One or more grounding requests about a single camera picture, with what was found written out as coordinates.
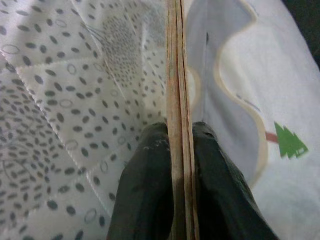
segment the wooden board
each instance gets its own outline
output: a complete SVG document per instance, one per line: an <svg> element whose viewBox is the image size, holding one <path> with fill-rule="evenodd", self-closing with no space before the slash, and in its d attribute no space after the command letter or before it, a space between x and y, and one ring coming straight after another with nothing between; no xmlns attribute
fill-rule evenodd
<svg viewBox="0 0 320 240"><path fill-rule="evenodd" d="M183 9L182 0L167 0L166 104L174 201L170 239L199 240Z"/></svg>

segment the gray polka dot fabric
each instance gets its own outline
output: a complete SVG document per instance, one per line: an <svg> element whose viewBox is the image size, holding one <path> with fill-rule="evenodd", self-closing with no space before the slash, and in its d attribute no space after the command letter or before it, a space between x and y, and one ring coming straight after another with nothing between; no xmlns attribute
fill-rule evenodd
<svg viewBox="0 0 320 240"><path fill-rule="evenodd" d="M0 239L105 239L165 120L165 2L1 0L0 53Z"/></svg>

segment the green tree print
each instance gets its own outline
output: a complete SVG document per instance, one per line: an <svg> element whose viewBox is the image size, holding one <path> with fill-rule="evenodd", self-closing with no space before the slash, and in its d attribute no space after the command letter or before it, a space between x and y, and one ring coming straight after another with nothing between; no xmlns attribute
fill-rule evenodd
<svg viewBox="0 0 320 240"><path fill-rule="evenodd" d="M275 131L278 138L280 156L283 158L285 155L288 158L295 156L300 157L308 152L307 146L298 138L295 133L291 133L285 126L282 128L278 123L274 122Z"/></svg>

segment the wooden plank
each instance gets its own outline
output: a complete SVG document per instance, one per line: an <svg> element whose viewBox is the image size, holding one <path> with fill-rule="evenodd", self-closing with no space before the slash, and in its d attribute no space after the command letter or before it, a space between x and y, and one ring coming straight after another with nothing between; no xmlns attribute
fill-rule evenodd
<svg viewBox="0 0 320 240"><path fill-rule="evenodd" d="M167 124L174 200L170 237L172 240L199 240L183 1L168 0L167 10Z"/></svg>

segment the christmas tree print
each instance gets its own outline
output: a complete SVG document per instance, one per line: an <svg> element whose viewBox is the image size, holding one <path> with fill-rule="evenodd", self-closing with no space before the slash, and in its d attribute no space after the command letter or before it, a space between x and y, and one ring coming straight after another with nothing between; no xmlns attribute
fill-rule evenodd
<svg viewBox="0 0 320 240"><path fill-rule="evenodd" d="M280 156L285 155L288 158L295 156L299 158L301 155L308 152L307 146L298 138L295 133L291 133L285 126L282 128L278 123L274 122L276 135L266 132L265 137L268 141L279 144Z"/></svg>

